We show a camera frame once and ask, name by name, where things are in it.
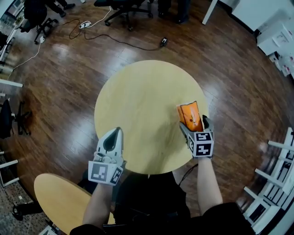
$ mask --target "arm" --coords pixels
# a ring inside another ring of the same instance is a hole
[[[92,224],[102,229],[110,214],[113,187],[98,184],[84,213],[83,224]]]
[[[212,168],[211,159],[200,157],[198,159],[197,192],[200,214],[208,209],[222,204],[222,197]]]

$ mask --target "person's leg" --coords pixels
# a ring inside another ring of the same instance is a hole
[[[171,7],[171,0],[158,0],[158,16],[163,18]]]
[[[183,23],[189,19],[189,7],[191,0],[178,0],[178,15],[176,22]]]
[[[59,2],[60,5],[62,5],[65,10],[71,9],[71,8],[73,8],[75,6],[74,3],[68,4],[66,2],[66,0],[56,0],[56,1]]]
[[[62,5],[63,7],[65,7],[68,3],[66,2],[66,0],[56,0],[57,2],[60,3],[60,5]]]
[[[45,0],[45,5],[60,15],[64,12],[60,7],[55,5],[53,0]]]

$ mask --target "trousers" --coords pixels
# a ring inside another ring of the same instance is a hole
[[[191,0],[178,0],[178,17],[183,18],[188,15]],[[167,12],[171,7],[171,0],[158,0],[158,11]]]
[[[51,10],[53,10],[54,12],[58,14],[62,13],[63,9],[56,6],[54,2],[55,2],[54,0],[44,0],[45,5],[51,8]],[[59,2],[60,5],[62,5],[63,7],[65,7],[68,4],[65,0],[57,0],[57,2]]]
[[[131,173],[119,188],[114,211],[116,224],[156,217],[157,221],[189,219],[186,193],[172,172],[151,175]]]

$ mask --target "round wooden table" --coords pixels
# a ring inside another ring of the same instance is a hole
[[[91,198],[84,189],[54,174],[38,175],[34,182],[37,200],[48,218],[66,234],[83,222]],[[114,224],[110,213],[108,224]]]
[[[126,169],[143,174],[173,171],[192,154],[180,130],[176,106],[197,101],[200,116],[208,106],[198,83],[183,69],[163,61],[130,64],[103,86],[95,106],[99,138],[121,127]]]

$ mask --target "cable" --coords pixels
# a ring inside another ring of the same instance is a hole
[[[179,186],[180,186],[181,183],[184,181],[184,179],[187,178],[188,175],[189,175],[189,174],[193,171],[193,169],[194,169],[195,167],[197,167],[197,166],[198,166],[198,163],[195,164],[194,166],[192,166],[189,170],[187,170],[187,172],[184,174],[182,180],[180,181]]]
[[[41,43],[39,44],[39,49],[38,49],[37,54],[34,55],[33,57],[29,58],[28,60],[26,60],[24,63],[28,62],[30,59],[35,58],[35,57],[38,55],[39,51],[40,51],[40,47],[41,47]],[[7,78],[7,81],[9,81],[9,77],[10,77],[10,75],[12,75],[13,71],[14,71],[17,67],[23,65],[24,63],[21,63],[21,64],[17,65],[15,68],[12,69],[12,72],[9,74],[9,76],[8,76],[8,78]]]
[[[78,23],[77,23],[77,25],[73,28],[73,30],[70,32],[70,34],[68,35],[68,37],[69,37],[69,39],[75,39],[76,37],[78,37],[79,35],[80,35],[80,33],[81,33],[81,30],[79,30],[79,33],[77,34],[77,35],[75,35],[74,37],[70,37],[70,35],[73,33],[73,31],[79,26],[79,19],[74,19],[74,20],[71,20],[71,21],[68,21],[68,22],[66,22],[66,23],[64,23],[64,24],[60,24],[60,25],[57,25],[56,27],[59,27],[59,26],[63,26],[63,25],[66,25],[66,24],[69,24],[69,23],[71,23],[71,22],[73,22],[73,21],[78,21]]]
[[[113,37],[111,37],[110,35],[108,34],[100,34],[100,35],[97,35],[93,38],[86,38],[86,30],[84,29],[84,38],[86,40],[92,40],[92,39],[96,39],[96,38],[99,38],[101,36],[106,36],[106,37],[109,37],[111,38],[113,41],[116,41],[118,43],[122,43],[122,44],[126,44],[126,45],[129,45],[129,46],[132,46],[132,47],[135,47],[135,48],[138,48],[138,49],[141,49],[141,50],[147,50],[147,51],[153,51],[153,50],[159,50],[161,47],[158,47],[158,48],[153,48],[153,49],[146,49],[146,48],[142,48],[142,47],[139,47],[139,46],[135,46],[135,45],[132,45],[130,43],[127,43],[127,42],[121,42],[121,41],[118,41],[117,39],[114,39]]]
[[[111,6],[109,6],[109,12],[105,15],[105,17],[104,17],[103,19],[97,21],[97,22],[94,23],[94,24],[92,24],[90,21],[85,21],[85,22],[81,23],[80,26],[82,26],[82,24],[89,23],[90,26],[84,26],[84,28],[91,28],[91,27],[93,27],[95,24],[97,24],[97,23],[99,23],[100,21],[104,20],[104,19],[106,18],[106,16],[107,16],[111,11],[112,11]]]
[[[66,23],[64,23],[64,24],[61,24],[61,25],[57,25],[57,26],[56,26],[56,27],[63,26],[63,25],[69,24],[69,23],[71,23],[71,22],[73,22],[73,21],[78,21],[78,23],[77,23],[77,25],[73,28],[73,30],[70,32],[70,34],[68,35],[69,39],[71,39],[71,40],[72,40],[72,39],[75,39],[76,37],[78,37],[78,36],[80,35],[81,31],[82,31],[81,29],[79,29],[79,33],[78,33],[77,35],[75,35],[74,37],[71,37],[71,34],[73,33],[73,31],[79,26],[79,22],[80,22],[79,19],[74,19],[74,20],[71,20],[71,21],[66,22]],[[86,40],[92,40],[92,39],[99,38],[99,37],[101,37],[101,36],[106,36],[106,37],[109,37],[109,38],[111,38],[112,40],[114,40],[114,41],[116,41],[116,42],[118,42],[118,43],[122,43],[122,44],[129,45],[129,46],[132,46],[132,47],[135,47],[135,48],[141,49],[141,50],[146,50],[146,51],[159,50],[159,49],[161,49],[161,47],[166,46],[166,44],[162,45],[162,41],[161,41],[161,45],[160,45],[158,48],[146,49],[146,48],[142,48],[142,47],[139,47],[139,46],[132,45],[132,44],[127,43],[127,42],[121,42],[121,41],[119,41],[119,40],[117,40],[117,39],[114,39],[113,37],[111,37],[111,36],[108,35],[108,34],[100,34],[100,35],[97,35],[97,36],[95,36],[95,37],[93,37],[93,38],[87,38],[87,37],[86,37],[86,29],[84,28],[83,30],[84,30],[84,38],[85,38]]]

